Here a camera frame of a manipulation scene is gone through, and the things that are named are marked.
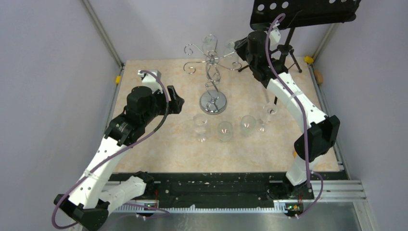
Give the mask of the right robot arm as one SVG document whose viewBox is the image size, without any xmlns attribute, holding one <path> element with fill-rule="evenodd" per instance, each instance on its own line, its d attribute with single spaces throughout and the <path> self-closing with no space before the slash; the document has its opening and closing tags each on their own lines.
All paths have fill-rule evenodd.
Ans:
<svg viewBox="0 0 408 231">
<path fill-rule="evenodd" d="M 294 142 L 295 160 L 282 180 L 282 192 L 295 198 L 310 179 L 312 167 L 336 142 L 340 120 L 317 108 L 293 80 L 285 57 L 275 59 L 264 31 L 253 31 L 235 42 L 237 55 L 248 63 L 254 78 L 281 101 L 302 135 Z"/>
</svg>

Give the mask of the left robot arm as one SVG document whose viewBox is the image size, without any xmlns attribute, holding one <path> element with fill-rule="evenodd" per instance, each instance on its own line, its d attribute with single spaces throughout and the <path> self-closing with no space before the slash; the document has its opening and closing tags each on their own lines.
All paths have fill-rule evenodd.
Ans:
<svg viewBox="0 0 408 231">
<path fill-rule="evenodd" d="M 153 179 L 142 171 L 110 190 L 103 189 L 127 151 L 156 133 L 168 115 L 179 114 L 184 103 L 172 85 L 166 89 L 133 88 L 123 112 L 111 120 L 79 180 L 66 193 L 55 197 L 51 215 L 53 227 L 64 230 L 79 225 L 97 231 L 116 209 L 131 199 L 152 197 Z"/>
</svg>

